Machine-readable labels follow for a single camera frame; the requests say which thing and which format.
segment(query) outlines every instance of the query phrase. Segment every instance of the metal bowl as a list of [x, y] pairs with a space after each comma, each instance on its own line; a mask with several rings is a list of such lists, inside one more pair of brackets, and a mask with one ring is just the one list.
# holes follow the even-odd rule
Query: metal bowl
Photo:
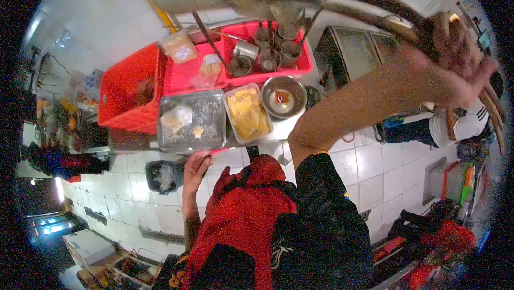
[[[289, 92], [291, 103], [273, 103], [276, 99], [276, 91]], [[305, 109], [307, 104], [307, 92], [292, 76], [273, 77], [268, 79], [260, 91], [264, 108], [271, 116], [279, 119], [288, 119]]]

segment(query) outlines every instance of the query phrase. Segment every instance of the floor drain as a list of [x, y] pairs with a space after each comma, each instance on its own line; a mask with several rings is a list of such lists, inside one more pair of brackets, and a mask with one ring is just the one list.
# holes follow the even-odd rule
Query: floor drain
[[98, 222], [103, 223], [103, 225], [107, 225], [107, 218], [101, 212], [100, 213], [95, 212], [88, 207], [84, 207], [84, 210], [86, 211], [86, 215], [91, 216], [92, 218], [96, 219]]
[[184, 244], [184, 237], [182, 235], [172, 235], [163, 232], [145, 230], [142, 228], [139, 228], [139, 230], [144, 238], [159, 240], [166, 243]]

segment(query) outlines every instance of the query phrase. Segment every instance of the stainless steel tray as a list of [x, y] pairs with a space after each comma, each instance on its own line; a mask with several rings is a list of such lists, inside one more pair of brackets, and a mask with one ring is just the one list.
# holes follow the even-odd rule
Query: stainless steel tray
[[[192, 110], [192, 122], [172, 134], [169, 128], [161, 124], [161, 116], [178, 106]], [[227, 141], [226, 122], [222, 90], [163, 97], [157, 125], [159, 147], [174, 153], [223, 148]], [[194, 131], [199, 128], [202, 134], [197, 138]]]

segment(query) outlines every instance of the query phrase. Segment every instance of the red plastic crate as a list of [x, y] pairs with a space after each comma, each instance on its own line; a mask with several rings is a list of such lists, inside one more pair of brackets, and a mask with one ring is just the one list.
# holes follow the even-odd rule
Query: red plastic crate
[[[277, 29], [278, 24], [276, 22], [273, 22], [271, 24], [274, 30]], [[266, 21], [263, 22], [263, 27], [267, 28], [268, 24]], [[221, 30], [222, 33], [226, 33], [232, 36], [239, 37], [241, 39], [247, 40], [250, 43], [254, 42], [254, 33], [259, 28], [259, 22], [258, 21], [250, 21], [250, 22], [244, 22], [242, 24], [235, 24], [231, 26], [227, 26]], [[300, 40], [303, 37], [303, 32], [300, 30], [298, 37], [294, 40], [295, 43], [299, 43]], [[221, 36], [221, 42], [223, 46], [222, 56], [227, 62], [227, 64], [230, 64], [230, 61], [232, 60], [232, 52], [234, 51], [235, 45], [237, 44], [238, 40], [234, 38], [230, 38], [227, 36]], [[312, 71], [312, 61], [311, 56], [308, 51], [308, 46], [304, 42], [302, 44], [302, 55], [299, 57], [297, 61], [297, 65], [293, 68], [279, 68], [276, 72], [273, 73], [254, 73], [252, 75], [243, 76], [243, 77], [235, 77], [232, 78], [232, 76], [228, 75], [228, 71], [225, 69], [222, 71], [224, 72], [224, 76], [227, 79], [227, 83], [233, 85], [234, 87], [243, 86], [251, 82], [265, 82], [267, 79], [271, 77], [277, 77], [277, 76], [286, 76], [291, 75], [293, 77], [307, 74]]]
[[[221, 41], [214, 42], [214, 45], [220, 52], [222, 51], [223, 47]], [[223, 66], [223, 64], [222, 72], [218, 75], [217, 81], [214, 83], [214, 87], [198, 88], [191, 85], [191, 79], [200, 74], [200, 67], [202, 66], [204, 56], [214, 54], [214, 49], [212, 49], [209, 43], [196, 45], [196, 49], [199, 53], [198, 57], [188, 62], [176, 64], [171, 58], [168, 58], [168, 65], [164, 72], [164, 96], [221, 89], [227, 85], [225, 66]]]
[[[112, 66], [102, 77], [98, 125], [155, 135], [167, 57], [151, 44]], [[154, 97], [138, 106], [138, 82], [154, 80]]]

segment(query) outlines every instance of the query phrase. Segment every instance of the white tile floor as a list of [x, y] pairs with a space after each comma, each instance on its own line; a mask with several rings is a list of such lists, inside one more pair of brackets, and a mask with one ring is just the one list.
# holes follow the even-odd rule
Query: white tile floor
[[[291, 159], [289, 145], [274, 143], [259, 146], [261, 153], [278, 158], [282, 153]], [[436, 160], [447, 157], [456, 159], [456, 146], [434, 149], [421, 143], [380, 145], [368, 129], [358, 131], [351, 143], [339, 140], [330, 150], [336, 170], [347, 187], [350, 199], [359, 212], [371, 209], [369, 228], [371, 242], [387, 236], [392, 222], [402, 209], [421, 214], [425, 168]], [[167, 196], [151, 192], [144, 175], [145, 164], [157, 159], [175, 160], [172, 154], [139, 152], [119, 155], [113, 162], [112, 171], [104, 175], [82, 175], [80, 183], [65, 184], [64, 193], [74, 201], [74, 213], [89, 223], [90, 228], [117, 241], [126, 248], [135, 248], [140, 255], [160, 261], [168, 253], [181, 254], [184, 247], [143, 238], [139, 226], [154, 231], [183, 235], [183, 219], [180, 212], [182, 189]], [[215, 155], [214, 165], [208, 170], [197, 195], [201, 217], [217, 179], [225, 166], [231, 173], [239, 172], [249, 164], [244, 148], [229, 149]], [[283, 166], [286, 179], [293, 183], [292, 162]], [[107, 225], [85, 215], [84, 207], [101, 212], [107, 217]]]

